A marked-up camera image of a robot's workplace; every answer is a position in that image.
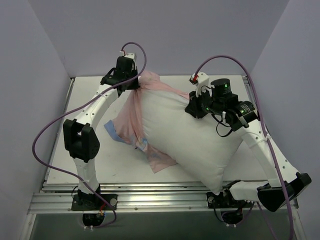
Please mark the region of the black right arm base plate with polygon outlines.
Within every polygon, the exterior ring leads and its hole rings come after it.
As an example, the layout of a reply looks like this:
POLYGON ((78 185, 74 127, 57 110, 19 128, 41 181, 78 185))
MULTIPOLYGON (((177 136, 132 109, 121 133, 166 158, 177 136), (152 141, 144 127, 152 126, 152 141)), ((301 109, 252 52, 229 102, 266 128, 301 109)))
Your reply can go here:
POLYGON ((246 200, 235 200, 231 194, 221 191, 219 195, 215 195, 212 192, 206 193, 207 206, 209 209, 239 209, 249 208, 252 204, 246 200))

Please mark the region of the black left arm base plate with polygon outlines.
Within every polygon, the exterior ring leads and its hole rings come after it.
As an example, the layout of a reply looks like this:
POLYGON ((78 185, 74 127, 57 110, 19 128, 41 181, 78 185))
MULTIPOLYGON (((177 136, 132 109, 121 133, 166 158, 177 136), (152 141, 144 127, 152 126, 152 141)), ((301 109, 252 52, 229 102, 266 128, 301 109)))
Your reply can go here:
POLYGON ((98 210, 116 210, 118 203, 117 194, 101 194, 101 197, 108 202, 106 204, 95 194, 79 193, 73 196, 72 211, 98 211, 98 210))

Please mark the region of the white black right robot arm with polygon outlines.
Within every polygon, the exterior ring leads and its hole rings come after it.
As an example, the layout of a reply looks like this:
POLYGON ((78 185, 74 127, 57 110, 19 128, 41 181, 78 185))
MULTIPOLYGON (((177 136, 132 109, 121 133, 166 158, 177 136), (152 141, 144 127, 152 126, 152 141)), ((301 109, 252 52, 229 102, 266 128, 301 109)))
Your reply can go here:
POLYGON ((219 116, 218 124, 230 127, 230 133, 242 138, 262 167, 266 181, 235 180, 222 193, 223 203, 234 206, 239 201, 260 202, 267 210, 277 211, 296 198, 311 182, 307 173, 300 173, 279 150, 262 126, 257 108, 250 101, 241 101, 232 93, 228 78, 213 81, 208 76, 192 76, 196 89, 189 93, 185 112, 196 119, 207 114, 219 116))

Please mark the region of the white pillow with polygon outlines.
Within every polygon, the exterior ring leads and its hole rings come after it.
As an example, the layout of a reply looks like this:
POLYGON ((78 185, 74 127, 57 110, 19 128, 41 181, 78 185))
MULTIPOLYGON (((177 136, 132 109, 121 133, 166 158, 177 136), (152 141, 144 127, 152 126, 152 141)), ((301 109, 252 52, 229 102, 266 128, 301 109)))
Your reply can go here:
POLYGON ((186 172, 218 195, 223 175, 242 139, 235 133, 220 137, 217 122, 185 112, 188 99, 163 90, 144 90, 142 128, 147 142, 175 160, 186 172))

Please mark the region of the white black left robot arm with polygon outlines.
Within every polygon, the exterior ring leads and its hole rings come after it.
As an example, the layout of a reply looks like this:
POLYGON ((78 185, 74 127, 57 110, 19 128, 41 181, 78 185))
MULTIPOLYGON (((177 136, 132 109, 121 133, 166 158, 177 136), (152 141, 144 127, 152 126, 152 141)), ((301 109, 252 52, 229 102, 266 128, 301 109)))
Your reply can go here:
POLYGON ((100 149, 96 128, 107 109, 123 92, 139 88, 136 59, 135 53, 119 56, 116 66, 100 81, 95 93, 98 99, 86 106, 75 119, 66 119, 63 123, 64 147, 81 177, 75 196, 79 208, 97 210, 103 205, 95 167, 95 157, 100 149))

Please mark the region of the blue printed pillowcase pink inside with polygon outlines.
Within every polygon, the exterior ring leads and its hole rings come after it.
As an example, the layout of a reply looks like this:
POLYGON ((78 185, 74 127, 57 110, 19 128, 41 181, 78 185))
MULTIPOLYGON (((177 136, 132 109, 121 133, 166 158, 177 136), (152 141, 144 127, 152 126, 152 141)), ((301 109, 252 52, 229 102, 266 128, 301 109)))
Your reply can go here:
POLYGON ((158 74, 150 71, 143 72, 138 83, 140 88, 130 92, 117 117, 109 120, 104 128, 114 141, 131 145, 134 149, 142 151, 146 155, 152 171, 157 173, 176 165, 177 162, 150 145, 145 137, 142 114, 143 92, 147 90, 164 91, 186 100, 189 100, 189 94, 162 82, 158 74))

